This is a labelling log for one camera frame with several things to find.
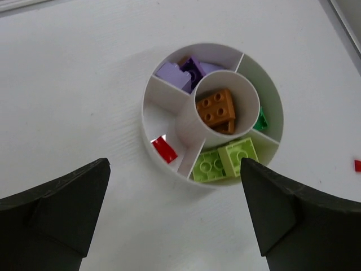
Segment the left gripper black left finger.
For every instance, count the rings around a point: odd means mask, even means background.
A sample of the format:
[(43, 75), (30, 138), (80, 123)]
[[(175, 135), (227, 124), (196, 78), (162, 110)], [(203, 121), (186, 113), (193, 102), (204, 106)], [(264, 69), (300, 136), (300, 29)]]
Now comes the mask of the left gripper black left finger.
[(97, 159), (1, 199), (1, 270), (79, 270), (110, 178)]

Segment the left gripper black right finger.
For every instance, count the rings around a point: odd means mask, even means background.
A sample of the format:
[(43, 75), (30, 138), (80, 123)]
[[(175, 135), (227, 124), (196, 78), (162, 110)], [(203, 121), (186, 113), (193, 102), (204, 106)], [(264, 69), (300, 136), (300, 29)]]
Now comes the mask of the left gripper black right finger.
[(270, 270), (360, 270), (360, 203), (284, 177), (250, 158), (241, 182)]

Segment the light purple lego brick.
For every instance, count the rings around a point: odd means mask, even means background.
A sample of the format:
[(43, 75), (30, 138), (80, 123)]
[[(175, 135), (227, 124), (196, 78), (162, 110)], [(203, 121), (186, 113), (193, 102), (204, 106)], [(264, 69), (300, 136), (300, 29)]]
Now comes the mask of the light purple lego brick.
[(204, 71), (205, 75), (208, 75), (215, 71), (225, 70), (225, 68), (220, 65), (215, 65), (215, 64), (211, 64), (211, 63), (205, 63), (205, 62), (200, 62), (199, 64), (200, 64), (200, 67), (202, 68), (202, 70)]

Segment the brown orange lego plate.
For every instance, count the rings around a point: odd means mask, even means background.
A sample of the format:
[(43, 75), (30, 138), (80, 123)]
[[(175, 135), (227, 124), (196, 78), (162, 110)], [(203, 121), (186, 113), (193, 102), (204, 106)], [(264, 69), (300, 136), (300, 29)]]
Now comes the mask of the brown orange lego plate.
[(216, 126), (214, 130), (218, 133), (232, 135), (235, 132), (235, 120), (230, 120), (219, 126)]

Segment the dark purple lego brick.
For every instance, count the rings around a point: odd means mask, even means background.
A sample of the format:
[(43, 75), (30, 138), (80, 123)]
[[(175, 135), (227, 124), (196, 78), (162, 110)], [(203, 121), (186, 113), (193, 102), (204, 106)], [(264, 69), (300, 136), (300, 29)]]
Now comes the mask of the dark purple lego brick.
[(191, 89), (194, 89), (200, 80), (206, 76), (204, 69), (195, 56), (185, 56), (179, 65), (183, 72), (188, 72), (191, 75)]

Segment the lime green lego brick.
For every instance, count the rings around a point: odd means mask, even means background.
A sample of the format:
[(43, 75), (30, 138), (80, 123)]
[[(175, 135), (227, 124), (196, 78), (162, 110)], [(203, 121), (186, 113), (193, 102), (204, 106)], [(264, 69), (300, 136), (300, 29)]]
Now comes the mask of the lime green lego brick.
[(192, 179), (198, 183), (207, 183), (226, 178), (226, 172), (217, 150), (202, 152), (193, 167)]

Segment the small lime green lego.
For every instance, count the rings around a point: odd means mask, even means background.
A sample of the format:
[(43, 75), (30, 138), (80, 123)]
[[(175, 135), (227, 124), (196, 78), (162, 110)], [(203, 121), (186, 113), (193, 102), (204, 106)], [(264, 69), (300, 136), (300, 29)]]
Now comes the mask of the small lime green lego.
[(227, 177), (240, 177), (242, 158), (259, 161), (250, 137), (232, 141), (227, 145), (217, 148), (217, 151)]

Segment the pale lavender lego brick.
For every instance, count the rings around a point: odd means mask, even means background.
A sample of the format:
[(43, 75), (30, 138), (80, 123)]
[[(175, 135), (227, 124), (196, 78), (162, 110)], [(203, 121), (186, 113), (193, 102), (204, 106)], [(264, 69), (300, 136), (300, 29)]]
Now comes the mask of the pale lavender lego brick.
[(160, 79), (174, 85), (175, 87), (191, 93), (191, 74), (182, 71), (176, 63), (165, 62), (155, 73)]

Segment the dark green square lego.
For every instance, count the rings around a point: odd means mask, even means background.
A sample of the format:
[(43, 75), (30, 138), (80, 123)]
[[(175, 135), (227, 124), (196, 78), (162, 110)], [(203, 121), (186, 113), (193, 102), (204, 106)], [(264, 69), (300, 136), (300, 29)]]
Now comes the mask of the dark green square lego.
[(263, 107), (260, 107), (259, 116), (253, 128), (258, 131), (262, 131), (268, 128), (268, 121), (263, 111)]

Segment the small red lego piece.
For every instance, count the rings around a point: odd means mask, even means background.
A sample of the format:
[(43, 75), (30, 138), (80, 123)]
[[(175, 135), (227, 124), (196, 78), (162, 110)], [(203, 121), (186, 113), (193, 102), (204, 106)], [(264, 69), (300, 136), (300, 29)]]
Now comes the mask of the small red lego piece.
[(167, 164), (172, 163), (178, 157), (175, 150), (167, 143), (166, 135), (159, 136), (151, 141), (151, 143)]

